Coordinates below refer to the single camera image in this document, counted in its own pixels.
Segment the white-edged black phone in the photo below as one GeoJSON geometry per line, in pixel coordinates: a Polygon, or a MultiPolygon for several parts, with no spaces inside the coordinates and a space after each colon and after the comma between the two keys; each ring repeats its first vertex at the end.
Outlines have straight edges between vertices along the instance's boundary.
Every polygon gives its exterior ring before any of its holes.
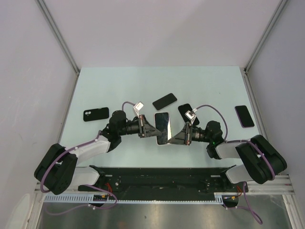
{"type": "Polygon", "coordinates": [[[176,96],[173,93],[169,93],[162,98],[154,101],[152,104],[157,111],[160,111],[175,102],[177,102],[176,96]]]}

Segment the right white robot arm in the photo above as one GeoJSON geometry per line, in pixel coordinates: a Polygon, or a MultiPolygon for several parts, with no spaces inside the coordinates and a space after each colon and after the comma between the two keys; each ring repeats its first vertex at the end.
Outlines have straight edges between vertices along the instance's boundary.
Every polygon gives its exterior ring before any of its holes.
{"type": "Polygon", "coordinates": [[[232,166],[222,172],[231,184],[254,181],[264,184],[287,169],[286,160],[262,135],[249,140],[223,139],[220,123],[210,121],[205,129],[185,123],[183,129],[168,140],[169,144],[190,145],[193,141],[207,143],[206,152],[210,158],[221,160],[237,158],[239,166],[232,166]]]}

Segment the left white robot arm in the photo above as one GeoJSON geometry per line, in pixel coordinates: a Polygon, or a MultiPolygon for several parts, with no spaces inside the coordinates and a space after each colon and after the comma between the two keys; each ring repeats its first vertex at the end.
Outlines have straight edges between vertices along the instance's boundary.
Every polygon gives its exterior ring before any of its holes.
{"type": "Polygon", "coordinates": [[[118,110],[113,112],[109,123],[93,140],[70,149],[58,143],[53,144],[34,172],[34,177],[40,182],[41,192],[59,195],[69,187],[95,185],[100,173],[91,166],[78,165],[94,156],[113,151],[122,142],[123,135],[132,134],[146,138],[162,133],[147,121],[145,115],[128,120],[126,113],[118,110]]]}

